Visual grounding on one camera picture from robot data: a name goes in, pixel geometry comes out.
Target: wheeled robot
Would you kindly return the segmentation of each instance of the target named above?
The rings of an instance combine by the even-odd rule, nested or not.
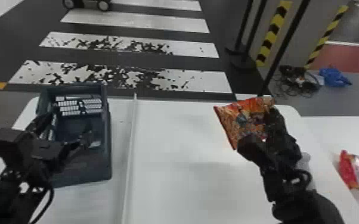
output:
[[[63,0],[63,5],[69,10],[73,8],[85,8],[85,4],[96,3],[100,11],[109,11],[112,8],[111,0]]]

